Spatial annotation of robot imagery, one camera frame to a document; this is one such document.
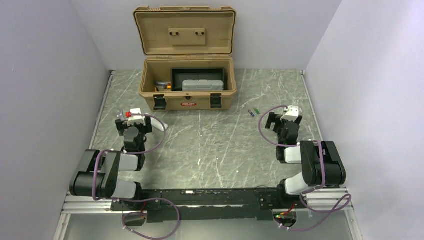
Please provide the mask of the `white remote control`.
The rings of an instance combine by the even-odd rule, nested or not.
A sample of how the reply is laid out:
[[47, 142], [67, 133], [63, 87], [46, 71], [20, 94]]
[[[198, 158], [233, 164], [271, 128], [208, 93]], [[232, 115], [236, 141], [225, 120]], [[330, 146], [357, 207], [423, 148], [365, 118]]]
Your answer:
[[157, 120], [156, 118], [154, 118], [152, 116], [145, 116], [144, 118], [145, 118], [146, 121], [147, 121], [147, 119], [150, 119], [150, 123], [151, 123], [152, 127], [161, 131], [161, 132], [164, 132], [165, 130], [167, 130], [169, 128], [168, 124], [161, 122], [160, 120]]

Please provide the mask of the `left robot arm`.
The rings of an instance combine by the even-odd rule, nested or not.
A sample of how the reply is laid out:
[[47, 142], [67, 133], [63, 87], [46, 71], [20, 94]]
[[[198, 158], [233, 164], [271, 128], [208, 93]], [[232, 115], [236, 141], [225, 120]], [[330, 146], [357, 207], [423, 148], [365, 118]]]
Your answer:
[[69, 192], [73, 196], [96, 199], [120, 198], [131, 210], [139, 209], [144, 203], [142, 187], [138, 182], [118, 179], [119, 172], [139, 172], [146, 156], [147, 134], [153, 132], [150, 117], [138, 119], [117, 119], [118, 133], [124, 137], [121, 150], [101, 153], [97, 149], [87, 149], [70, 180]]

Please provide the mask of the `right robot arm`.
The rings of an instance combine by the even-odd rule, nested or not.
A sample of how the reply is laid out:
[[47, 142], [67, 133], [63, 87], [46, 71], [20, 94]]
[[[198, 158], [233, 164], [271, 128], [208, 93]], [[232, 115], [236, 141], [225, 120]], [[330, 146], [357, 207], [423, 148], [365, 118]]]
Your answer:
[[282, 164], [299, 164], [301, 172], [280, 182], [282, 190], [275, 194], [276, 203], [287, 208], [295, 201], [295, 195], [320, 189], [337, 187], [346, 182], [346, 169], [333, 141], [298, 141], [299, 113], [268, 114], [265, 128], [277, 135], [276, 159]]

